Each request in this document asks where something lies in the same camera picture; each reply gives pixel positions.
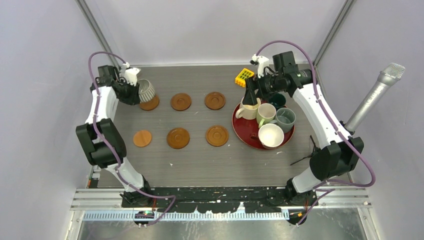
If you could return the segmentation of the cream mug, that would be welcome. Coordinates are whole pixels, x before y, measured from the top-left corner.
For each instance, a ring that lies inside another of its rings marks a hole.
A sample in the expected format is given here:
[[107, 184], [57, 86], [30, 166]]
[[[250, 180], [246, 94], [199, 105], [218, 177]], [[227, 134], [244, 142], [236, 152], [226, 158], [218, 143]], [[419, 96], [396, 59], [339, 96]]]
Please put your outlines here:
[[256, 116], [257, 116], [258, 108], [261, 105], [261, 99], [257, 97], [256, 98], [257, 104], [255, 104], [255, 105], [243, 104], [243, 100], [244, 100], [244, 98], [242, 98], [241, 101], [240, 101], [239, 108], [235, 112], [235, 117], [237, 119], [244, 118], [246, 120], [255, 119]]

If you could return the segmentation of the grey ribbed cup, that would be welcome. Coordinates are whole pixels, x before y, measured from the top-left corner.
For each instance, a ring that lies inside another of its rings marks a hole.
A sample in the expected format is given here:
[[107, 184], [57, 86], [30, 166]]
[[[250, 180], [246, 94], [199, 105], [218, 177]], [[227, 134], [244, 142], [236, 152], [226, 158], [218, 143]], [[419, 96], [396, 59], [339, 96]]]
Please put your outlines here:
[[156, 91], [152, 83], [147, 79], [140, 79], [137, 83], [139, 84], [138, 95], [140, 102], [147, 103], [151, 101], [156, 95]]

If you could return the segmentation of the yellow toy brick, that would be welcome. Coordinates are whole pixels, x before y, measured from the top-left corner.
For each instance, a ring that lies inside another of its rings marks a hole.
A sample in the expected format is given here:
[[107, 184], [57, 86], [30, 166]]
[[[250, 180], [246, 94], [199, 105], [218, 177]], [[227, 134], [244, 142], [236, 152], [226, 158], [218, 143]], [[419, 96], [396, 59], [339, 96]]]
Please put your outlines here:
[[242, 88], [246, 87], [246, 80], [252, 77], [255, 73], [247, 68], [243, 70], [235, 77], [234, 83]]

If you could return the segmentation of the red round tray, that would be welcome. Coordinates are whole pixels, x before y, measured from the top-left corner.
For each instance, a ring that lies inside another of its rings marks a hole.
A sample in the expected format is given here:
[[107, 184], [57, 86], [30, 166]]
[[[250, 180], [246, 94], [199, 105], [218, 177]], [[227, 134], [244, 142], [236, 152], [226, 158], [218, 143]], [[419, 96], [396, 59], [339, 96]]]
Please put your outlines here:
[[259, 137], [259, 125], [256, 119], [245, 119], [242, 116], [237, 118], [237, 111], [241, 108], [242, 103], [240, 102], [237, 107], [234, 109], [232, 113], [232, 127], [237, 135], [237, 137], [244, 142], [246, 145], [260, 150], [271, 150], [282, 147], [286, 144], [293, 136], [295, 132], [295, 127], [292, 126], [288, 132], [285, 132], [281, 137], [282, 141], [279, 145], [276, 146], [268, 146], [265, 145], [263, 141], [261, 141]]

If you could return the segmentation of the light wooden coaster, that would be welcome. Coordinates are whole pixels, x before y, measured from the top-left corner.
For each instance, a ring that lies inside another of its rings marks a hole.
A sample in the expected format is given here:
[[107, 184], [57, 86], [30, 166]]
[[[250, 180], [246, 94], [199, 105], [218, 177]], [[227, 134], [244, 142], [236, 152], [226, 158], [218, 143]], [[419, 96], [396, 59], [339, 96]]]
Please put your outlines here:
[[153, 136], [148, 130], [139, 130], [133, 136], [133, 143], [135, 146], [143, 148], [148, 146], [153, 139]]

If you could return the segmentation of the dark ringed wooden coaster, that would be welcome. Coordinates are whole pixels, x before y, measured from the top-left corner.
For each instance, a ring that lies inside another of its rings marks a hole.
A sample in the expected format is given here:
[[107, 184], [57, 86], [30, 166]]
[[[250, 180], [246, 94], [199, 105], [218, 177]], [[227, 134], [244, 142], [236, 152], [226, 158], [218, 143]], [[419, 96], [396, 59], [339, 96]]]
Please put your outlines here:
[[205, 139], [211, 146], [221, 147], [227, 143], [229, 132], [224, 126], [213, 125], [207, 129]]

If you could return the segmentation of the black microphone tripod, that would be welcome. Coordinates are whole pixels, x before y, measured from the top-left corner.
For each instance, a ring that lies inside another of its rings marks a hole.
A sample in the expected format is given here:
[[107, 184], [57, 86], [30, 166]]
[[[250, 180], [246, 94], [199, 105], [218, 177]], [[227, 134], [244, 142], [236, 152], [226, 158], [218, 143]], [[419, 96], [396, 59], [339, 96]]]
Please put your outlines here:
[[313, 136], [310, 135], [309, 138], [310, 138], [310, 140], [312, 142], [312, 152], [309, 155], [306, 155], [305, 157], [302, 157], [301, 159], [292, 162], [290, 164], [290, 166], [293, 166], [293, 165], [295, 165], [295, 164], [297, 164], [297, 163], [299, 163], [299, 162], [301, 162], [301, 161], [303, 161], [305, 159], [310, 159], [310, 158], [312, 158], [314, 155], [316, 155], [320, 151], [320, 148], [317, 147], [316, 142], [314, 141]]

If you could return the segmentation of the silver microphone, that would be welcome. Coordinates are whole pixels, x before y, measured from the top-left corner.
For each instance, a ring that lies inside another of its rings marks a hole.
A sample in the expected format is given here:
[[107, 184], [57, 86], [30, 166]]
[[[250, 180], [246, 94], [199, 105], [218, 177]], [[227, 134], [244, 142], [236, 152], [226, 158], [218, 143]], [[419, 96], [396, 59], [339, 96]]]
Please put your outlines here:
[[401, 79], [405, 70], [406, 68], [404, 66], [392, 62], [384, 70], [380, 71], [373, 87], [369, 90], [347, 123], [344, 124], [344, 128], [348, 132], [354, 133], [356, 131], [383, 95]]

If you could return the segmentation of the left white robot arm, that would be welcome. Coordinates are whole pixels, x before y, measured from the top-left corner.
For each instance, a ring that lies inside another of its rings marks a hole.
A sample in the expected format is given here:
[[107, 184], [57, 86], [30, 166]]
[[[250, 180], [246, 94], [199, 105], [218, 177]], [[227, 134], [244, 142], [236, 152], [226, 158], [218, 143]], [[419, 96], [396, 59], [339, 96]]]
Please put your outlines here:
[[130, 106], [141, 102], [138, 72], [128, 67], [119, 74], [115, 66], [98, 67], [99, 76], [90, 87], [90, 114], [75, 132], [88, 162], [112, 173], [123, 185], [124, 202], [148, 207], [154, 199], [149, 183], [129, 162], [125, 141], [113, 123], [119, 102]]

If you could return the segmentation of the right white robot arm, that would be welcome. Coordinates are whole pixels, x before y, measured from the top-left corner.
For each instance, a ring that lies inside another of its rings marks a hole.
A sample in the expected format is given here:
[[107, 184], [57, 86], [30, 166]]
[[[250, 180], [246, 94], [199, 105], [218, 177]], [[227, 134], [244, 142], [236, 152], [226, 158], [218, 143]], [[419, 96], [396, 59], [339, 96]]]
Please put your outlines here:
[[317, 137], [319, 150], [314, 154], [309, 167], [301, 174], [289, 179], [285, 186], [285, 198], [291, 205], [299, 205], [311, 191], [323, 181], [340, 176], [355, 169], [364, 142], [353, 138], [327, 108], [319, 85], [313, 82], [311, 69], [300, 70], [292, 51], [269, 59], [254, 54], [250, 63], [257, 66], [257, 73], [245, 81], [243, 104], [254, 105], [257, 98], [268, 100], [271, 94], [286, 92], [300, 106]]

